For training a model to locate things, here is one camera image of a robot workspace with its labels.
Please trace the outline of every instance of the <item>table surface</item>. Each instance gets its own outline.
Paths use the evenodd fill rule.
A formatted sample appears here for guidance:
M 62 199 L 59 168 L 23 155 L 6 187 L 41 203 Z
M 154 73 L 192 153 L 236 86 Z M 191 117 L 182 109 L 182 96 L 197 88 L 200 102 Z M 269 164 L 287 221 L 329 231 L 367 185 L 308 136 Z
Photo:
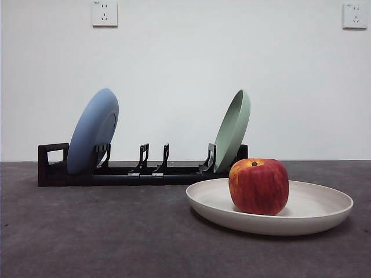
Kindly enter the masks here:
M 2 162 L 1 277 L 370 277 L 371 160 L 283 163 L 290 180 L 350 195 L 350 216 L 253 235 L 202 218 L 187 186 L 39 188 L 37 163 Z

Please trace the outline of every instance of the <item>electrical outlet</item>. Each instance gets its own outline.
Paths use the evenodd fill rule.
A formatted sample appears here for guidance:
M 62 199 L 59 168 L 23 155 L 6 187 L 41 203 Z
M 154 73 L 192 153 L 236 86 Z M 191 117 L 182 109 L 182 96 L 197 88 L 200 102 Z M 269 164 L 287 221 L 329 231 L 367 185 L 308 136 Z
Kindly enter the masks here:
M 92 26 L 117 27 L 117 2 L 96 1 L 92 3 Z
M 343 4 L 343 28 L 366 29 L 368 6 L 366 3 L 346 2 Z

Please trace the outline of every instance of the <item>black dish rack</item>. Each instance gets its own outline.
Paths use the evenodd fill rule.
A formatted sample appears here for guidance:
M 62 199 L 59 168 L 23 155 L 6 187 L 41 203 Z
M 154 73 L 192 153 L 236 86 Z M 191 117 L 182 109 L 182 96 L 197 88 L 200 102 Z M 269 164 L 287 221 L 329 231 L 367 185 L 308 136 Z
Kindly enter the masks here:
M 149 144 L 140 146 L 139 162 L 135 167 L 110 167 L 111 144 L 97 145 L 92 150 L 90 167 L 79 174 L 67 173 L 68 143 L 40 145 L 38 147 L 38 186 L 104 186 L 104 185 L 189 185 L 198 181 L 226 178 L 230 167 L 248 158 L 248 146 L 241 145 L 227 171 L 213 172 L 217 146 L 209 144 L 208 157 L 197 166 L 170 166 L 169 144 L 163 147 L 163 161 L 157 167 L 148 166 Z M 63 151 L 63 160 L 49 163 L 48 152 Z M 104 162 L 99 157 L 107 153 Z

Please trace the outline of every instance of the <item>red apple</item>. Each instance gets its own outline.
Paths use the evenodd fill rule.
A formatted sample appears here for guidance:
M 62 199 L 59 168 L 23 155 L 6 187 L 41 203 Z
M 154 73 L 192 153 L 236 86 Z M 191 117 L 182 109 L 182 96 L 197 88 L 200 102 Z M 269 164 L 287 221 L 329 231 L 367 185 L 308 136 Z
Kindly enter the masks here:
M 242 212 L 275 215 L 288 201 L 288 172 L 275 159 L 242 159 L 230 170 L 229 187 Z

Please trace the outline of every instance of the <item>beige plate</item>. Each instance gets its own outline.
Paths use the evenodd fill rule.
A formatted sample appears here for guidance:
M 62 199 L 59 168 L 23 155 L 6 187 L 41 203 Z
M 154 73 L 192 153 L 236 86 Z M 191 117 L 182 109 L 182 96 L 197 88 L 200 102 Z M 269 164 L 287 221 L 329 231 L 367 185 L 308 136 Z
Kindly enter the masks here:
M 289 200 L 277 215 L 242 213 L 234 206 L 228 178 L 190 185 L 186 194 L 197 213 L 227 228 L 261 235 L 306 235 L 331 229 L 349 215 L 353 200 L 338 190 L 289 181 Z

